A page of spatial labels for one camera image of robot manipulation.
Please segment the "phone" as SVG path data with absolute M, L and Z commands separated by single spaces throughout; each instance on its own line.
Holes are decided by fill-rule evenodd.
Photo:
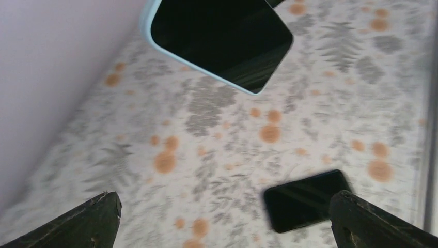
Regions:
M 265 88 L 294 41 L 266 0 L 147 1 L 139 29 L 161 53 L 250 95 Z

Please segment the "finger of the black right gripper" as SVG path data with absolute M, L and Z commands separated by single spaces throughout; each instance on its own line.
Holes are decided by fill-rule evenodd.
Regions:
M 281 4 L 284 0 L 267 0 L 267 3 L 272 7 L 275 8 L 279 4 Z

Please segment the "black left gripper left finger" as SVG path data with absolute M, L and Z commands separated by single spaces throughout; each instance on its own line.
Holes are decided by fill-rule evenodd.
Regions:
M 3 248 L 112 248 L 118 233 L 122 203 L 117 192 L 103 192 Z

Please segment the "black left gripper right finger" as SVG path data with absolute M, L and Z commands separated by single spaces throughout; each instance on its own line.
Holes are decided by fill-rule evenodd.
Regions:
M 349 191 L 330 201 L 331 228 L 339 248 L 437 247 L 437 237 Z

